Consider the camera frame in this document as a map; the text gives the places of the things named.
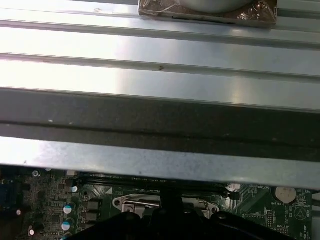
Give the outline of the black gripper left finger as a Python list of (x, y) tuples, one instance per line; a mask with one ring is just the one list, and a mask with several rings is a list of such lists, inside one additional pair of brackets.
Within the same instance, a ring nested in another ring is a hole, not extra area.
[(150, 218), (141, 218), (133, 212), (123, 212), (98, 222), (71, 237), (72, 240), (170, 240), (172, 227), (165, 217), (172, 209), (172, 192), (162, 191), (160, 207)]

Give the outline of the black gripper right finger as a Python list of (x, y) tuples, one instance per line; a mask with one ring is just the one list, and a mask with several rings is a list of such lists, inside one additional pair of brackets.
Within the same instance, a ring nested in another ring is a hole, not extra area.
[(225, 211), (209, 219), (184, 207), (179, 190), (171, 191), (172, 240), (291, 240), (292, 237)]

